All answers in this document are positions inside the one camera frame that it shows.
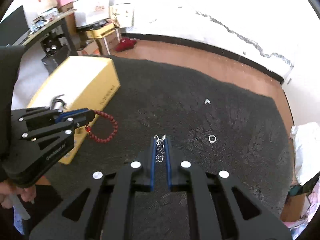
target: silver chain necklace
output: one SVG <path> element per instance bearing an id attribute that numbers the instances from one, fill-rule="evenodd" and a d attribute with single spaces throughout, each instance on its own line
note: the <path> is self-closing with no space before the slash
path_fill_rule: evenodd
<path id="1" fill-rule="evenodd" d="M 164 140 L 165 140 L 165 135 L 159 138 L 157 135 L 155 136 L 155 139 L 157 140 L 156 142 L 156 163 L 161 163 L 164 160 Z"/>

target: brown floor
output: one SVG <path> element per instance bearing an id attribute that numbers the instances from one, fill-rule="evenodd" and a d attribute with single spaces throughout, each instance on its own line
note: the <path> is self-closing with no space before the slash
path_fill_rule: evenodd
<path id="1" fill-rule="evenodd" d="M 113 54 L 118 57 L 148 59 L 193 68 L 220 81 L 233 83 L 254 93 L 271 97 L 283 119 L 288 138 L 290 136 L 293 122 L 280 83 L 252 67 L 200 49 L 158 41 L 138 40 L 134 49 Z M 292 184 L 297 184 L 294 175 Z"/>

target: desk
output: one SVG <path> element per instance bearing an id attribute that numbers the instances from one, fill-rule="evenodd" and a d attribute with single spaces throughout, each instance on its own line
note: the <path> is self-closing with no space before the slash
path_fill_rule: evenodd
<path id="1" fill-rule="evenodd" d="M 67 23 L 65 20 L 65 18 L 67 16 L 69 16 L 70 14 L 73 14 L 75 11 L 76 11 L 76 9 L 71 9 L 71 10 L 66 11 L 65 13 L 59 14 L 53 21 L 49 22 L 47 25 L 45 25 L 43 28 L 41 28 L 36 33 L 29 35 L 29 37 L 26 40 L 24 40 L 22 43 L 20 43 L 19 45 L 25 46 L 25 50 L 27 51 L 37 41 L 41 40 L 47 33 L 52 31 L 54 28 L 58 27 L 59 25 L 61 25 L 62 31 L 64 32 L 65 37 L 68 42 L 68 46 L 69 46 L 69 49 L 71 52 L 70 55 L 71 56 L 78 56 L 76 47 L 73 44 L 73 41 L 71 39 L 70 33 L 68 31 Z"/>

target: human hand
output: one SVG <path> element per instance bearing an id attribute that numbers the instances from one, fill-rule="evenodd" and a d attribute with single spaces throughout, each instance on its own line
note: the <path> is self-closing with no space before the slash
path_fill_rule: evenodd
<path id="1" fill-rule="evenodd" d="M 29 202 L 36 197 L 36 186 L 19 188 L 10 180 L 0 182 L 0 203 L 3 208 L 12 208 L 12 202 L 9 199 L 10 194 L 21 195 L 24 202 Z"/>

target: computer monitor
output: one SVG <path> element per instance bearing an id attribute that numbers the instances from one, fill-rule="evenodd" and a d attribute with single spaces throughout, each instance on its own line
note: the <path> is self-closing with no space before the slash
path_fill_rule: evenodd
<path id="1" fill-rule="evenodd" d="M 0 23 L 0 46 L 13 45 L 28 30 L 29 27 L 21 5 Z"/>

